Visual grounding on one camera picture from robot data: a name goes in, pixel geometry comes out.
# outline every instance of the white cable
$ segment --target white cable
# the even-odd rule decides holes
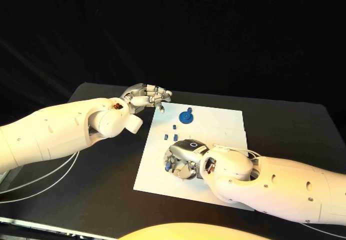
[[[77,160],[78,160],[78,155],[80,155],[80,151],[78,151],[78,153],[77,153],[74,162],[73,162],[73,164],[71,164],[71,166],[70,166],[70,169],[67,170],[65,174],[63,175],[63,177],[60,178],[60,180],[58,180],[47,189],[44,189],[42,191],[40,191],[38,193],[35,193],[34,195],[31,195],[31,196],[28,196],[28,197],[24,197],[24,198],[19,198],[19,199],[15,199],[15,200],[9,200],[9,201],[0,201],[0,204],[14,203],[14,202],[18,202],[18,201],[21,201],[21,200],[29,199],[29,198],[32,198],[34,196],[42,194],[50,188],[53,188],[53,186],[55,186],[55,184],[64,179],[64,177],[65,177],[67,174],[70,173],[71,168],[73,168],[73,166],[74,166],[74,164],[76,164],[76,162],[77,162]]]
[[[223,146],[223,145],[218,145],[218,144],[214,144],[215,147],[220,147],[220,148],[226,148],[226,149],[231,149],[231,150],[237,150],[237,151],[246,151],[249,153],[251,153],[253,155],[256,154],[259,157],[262,157],[262,155],[256,152],[256,151],[251,151],[249,149],[243,149],[243,148],[237,148],[237,147],[230,147],[230,146]]]
[[[322,231],[321,229],[318,229],[318,228],[306,225],[306,224],[302,223],[302,222],[300,222],[300,224],[303,224],[306,227],[312,228],[313,230],[316,230],[316,231],[319,231],[319,232],[322,232],[322,233],[325,233],[325,234],[329,234],[329,235],[332,235],[332,236],[335,236],[335,237],[338,237],[338,238],[346,239],[346,236],[341,236],[341,235],[337,235],[337,234],[334,234],[334,233],[331,233],[331,232],[328,232],[328,231]]]
[[[44,179],[45,177],[48,177],[51,174],[54,174],[54,173],[67,165],[67,163],[71,161],[71,159],[74,158],[76,155],[77,155],[77,152],[76,152],[74,155],[70,157],[68,161],[67,161],[53,172],[50,172],[45,176],[40,177],[38,179],[35,179],[34,181],[28,182],[27,184],[21,185],[21,186],[16,186],[16,187],[12,188],[12,189],[8,189],[6,191],[0,191],[0,194],[5,194],[5,193],[8,193],[8,192],[12,192],[12,191],[21,189],[22,187],[34,184],[34,183],[38,182],[41,179]]]

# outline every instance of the mechanical hand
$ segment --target mechanical hand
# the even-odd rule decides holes
[[[194,179],[197,171],[215,196],[299,223],[346,226],[346,175],[237,148],[178,141],[165,153],[166,171]]]
[[[117,98],[96,98],[47,107],[0,127],[0,173],[32,162],[63,158],[116,137],[126,128],[138,133],[145,107],[165,112],[172,92],[138,84]]]

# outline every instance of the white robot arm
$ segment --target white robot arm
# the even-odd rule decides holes
[[[0,173],[45,160],[63,158],[116,137],[126,128],[138,133],[143,120],[133,115],[145,107],[162,112],[172,92],[143,83],[120,98],[96,98],[47,107],[0,127]]]
[[[178,141],[165,154],[166,171],[182,179],[201,173],[227,203],[241,202],[299,223],[346,226],[346,175],[293,160],[249,158],[236,149],[220,145],[210,149],[192,139]],[[185,163],[181,169],[178,160]]]

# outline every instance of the black background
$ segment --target black background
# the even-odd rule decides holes
[[[289,0],[14,0],[0,6],[2,124],[65,103],[84,82],[145,82],[324,104],[346,139],[342,79],[332,71],[338,6]]]

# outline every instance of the robotic hand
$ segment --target robotic hand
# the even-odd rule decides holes
[[[143,120],[135,115],[145,107],[162,113],[162,100],[172,92],[143,83],[117,98],[96,98],[47,107],[0,127],[0,173],[51,159],[63,158],[116,137],[126,128],[138,133]]]
[[[249,158],[237,148],[178,141],[164,157],[165,169],[181,179],[201,174],[215,196],[299,223],[346,226],[346,175],[293,160]]]

